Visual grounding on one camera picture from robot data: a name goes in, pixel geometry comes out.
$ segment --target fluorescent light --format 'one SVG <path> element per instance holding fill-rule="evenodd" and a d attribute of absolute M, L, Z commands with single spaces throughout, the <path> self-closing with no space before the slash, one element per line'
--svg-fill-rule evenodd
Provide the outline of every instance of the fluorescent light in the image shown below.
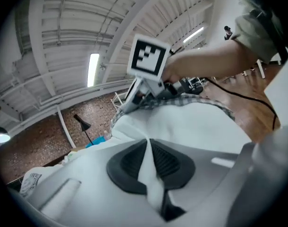
<path fill-rule="evenodd" d="M 0 143 L 4 143 L 10 140 L 10 136 L 7 134 L 0 134 Z"/>
<path fill-rule="evenodd" d="M 99 54 L 91 54 L 91 57 L 89 59 L 89 64 L 88 64 L 87 87 L 93 86 L 98 59 L 99 59 Z"/>
<path fill-rule="evenodd" d="M 186 41 L 190 40 L 193 36 L 195 36 L 197 33 L 201 32 L 204 29 L 204 27 L 201 27 L 200 29 L 198 29 L 197 31 L 195 31 L 192 35 L 190 35 L 187 39 L 185 39 L 183 41 L 183 43 L 185 43 Z"/>

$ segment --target wooden floor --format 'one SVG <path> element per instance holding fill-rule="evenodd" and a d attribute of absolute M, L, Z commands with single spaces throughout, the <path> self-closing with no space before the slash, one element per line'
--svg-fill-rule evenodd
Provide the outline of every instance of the wooden floor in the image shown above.
<path fill-rule="evenodd" d="M 259 69 L 255 68 L 255 71 L 247 71 L 247 77 L 239 74 L 236 78 L 227 79 L 226 83 L 222 83 L 221 81 L 217 82 L 229 91 L 258 98 L 270 103 L 263 91 L 278 73 L 281 66 L 266 65 L 263 68 L 266 76 L 265 79 L 262 79 Z M 229 107 L 235 113 L 236 123 L 254 142 L 259 142 L 267 133 L 272 131 L 274 115 L 266 106 L 258 102 L 228 94 L 211 83 L 204 86 L 204 91 L 201 93 L 201 96 L 218 100 Z M 280 127 L 280 123 L 277 119 L 275 128 L 278 127 Z"/>

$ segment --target white ceiling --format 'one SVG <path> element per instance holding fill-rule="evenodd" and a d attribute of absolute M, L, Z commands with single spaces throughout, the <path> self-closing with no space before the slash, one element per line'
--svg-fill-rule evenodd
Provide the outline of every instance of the white ceiling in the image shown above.
<path fill-rule="evenodd" d="M 128 88 L 135 33 L 172 49 L 205 43 L 213 0 L 23 0 L 0 43 L 0 126 L 17 134 L 61 109 Z M 186 44 L 183 40 L 203 30 Z M 91 53 L 99 53 L 87 88 Z"/>

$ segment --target red brick wall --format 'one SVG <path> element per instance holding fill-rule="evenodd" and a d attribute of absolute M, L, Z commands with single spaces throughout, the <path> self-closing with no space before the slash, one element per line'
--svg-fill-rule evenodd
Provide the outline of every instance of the red brick wall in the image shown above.
<path fill-rule="evenodd" d="M 82 102 L 62 111 L 67 129 L 77 147 L 89 143 L 80 124 L 73 118 L 78 114 L 92 126 L 87 130 L 91 139 L 109 131 L 110 120 L 116 113 L 110 99 L 114 93 Z M 49 116 L 27 128 L 0 147 L 0 174 L 6 183 L 26 171 L 43 166 L 69 152 L 71 146 L 62 129 L 58 115 Z"/>

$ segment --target plaid shirt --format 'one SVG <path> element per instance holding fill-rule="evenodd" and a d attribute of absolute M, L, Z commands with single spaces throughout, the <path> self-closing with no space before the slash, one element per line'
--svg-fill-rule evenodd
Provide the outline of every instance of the plaid shirt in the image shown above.
<path fill-rule="evenodd" d="M 187 104 L 192 103 L 202 103 L 202 104 L 211 104 L 214 106 L 217 106 L 220 108 L 224 113 L 229 116 L 232 120 L 235 119 L 233 112 L 228 109 L 224 104 L 222 104 L 219 101 L 211 100 L 208 98 L 203 98 L 198 95 L 192 95 L 192 94 L 182 94 L 181 96 L 173 99 L 168 100 L 162 100 L 162 99 L 152 99 L 149 101 L 144 101 L 141 103 L 141 105 L 138 107 L 138 109 L 147 109 L 152 110 L 157 107 L 165 106 L 165 105 L 175 105 L 175 106 L 185 106 Z M 125 113 L 119 108 L 116 115 L 113 117 L 113 119 L 110 122 L 110 132 L 116 122 L 121 118 Z"/>

